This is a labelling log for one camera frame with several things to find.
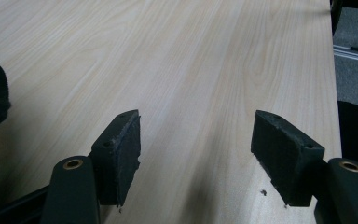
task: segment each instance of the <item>wooden table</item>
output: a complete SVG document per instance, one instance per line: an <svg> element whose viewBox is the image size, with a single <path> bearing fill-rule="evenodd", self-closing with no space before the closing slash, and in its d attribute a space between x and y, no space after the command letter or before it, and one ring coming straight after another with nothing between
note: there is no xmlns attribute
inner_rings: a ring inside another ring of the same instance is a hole
<svg viewBox="0 0 358 224"><path fill-rule="evenodd" d="M141 166L106 223L314 222L251 153L257 109L340 156L327 0L1 0L0 64L0 203L46 186L132 109Z"/></svg>

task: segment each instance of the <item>wood grain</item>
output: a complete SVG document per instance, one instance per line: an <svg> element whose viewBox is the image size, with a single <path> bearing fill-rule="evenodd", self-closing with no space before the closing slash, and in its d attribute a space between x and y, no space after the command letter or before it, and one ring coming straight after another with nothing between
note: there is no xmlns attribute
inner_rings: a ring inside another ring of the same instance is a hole
<svg viewBox="0 0 358 224"><path fill-rule="evenodd" d="M0 203L139 109L141 166L104 222L313 223L313 207L284 208L250 144L262 109L340 156L332 49L326 0L1 0Z"/></svg>

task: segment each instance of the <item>gray carpet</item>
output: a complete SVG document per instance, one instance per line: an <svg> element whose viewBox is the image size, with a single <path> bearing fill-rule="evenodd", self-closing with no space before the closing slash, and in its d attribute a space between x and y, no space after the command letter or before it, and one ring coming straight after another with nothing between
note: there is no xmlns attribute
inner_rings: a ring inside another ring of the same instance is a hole
<svg viewBox="0 0 358 224"><path fill-rule="evenodd" d="M358 9L342 9L333 43L358 47ZM358 105L358 61L335 56L335 66L338 100Z"/></svg>

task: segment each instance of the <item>light wood grain surface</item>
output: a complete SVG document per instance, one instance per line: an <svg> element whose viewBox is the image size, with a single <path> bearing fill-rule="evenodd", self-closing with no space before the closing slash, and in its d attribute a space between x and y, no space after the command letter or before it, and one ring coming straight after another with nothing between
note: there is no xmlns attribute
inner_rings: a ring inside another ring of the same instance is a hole
<svg viewBox="0 0 358 224"><path fill-rule="evenodd" d="M250 145L262 109L340 156L333 60L328 0L1 0L0 203L139 109L140 169L104 222L313 223Z"/></svg>

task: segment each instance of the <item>floor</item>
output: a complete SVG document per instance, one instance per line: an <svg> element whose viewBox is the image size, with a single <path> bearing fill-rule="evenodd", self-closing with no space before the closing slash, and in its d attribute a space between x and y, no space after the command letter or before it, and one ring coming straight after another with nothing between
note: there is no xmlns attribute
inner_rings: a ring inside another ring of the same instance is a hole
<svg viewBox="0 0 358 224"><path fill-rule="evenodd" d="M358 9L342 9L333 43L358 47ZM335 65L338 100L358 105L358 61L335 56Z"/></svg>

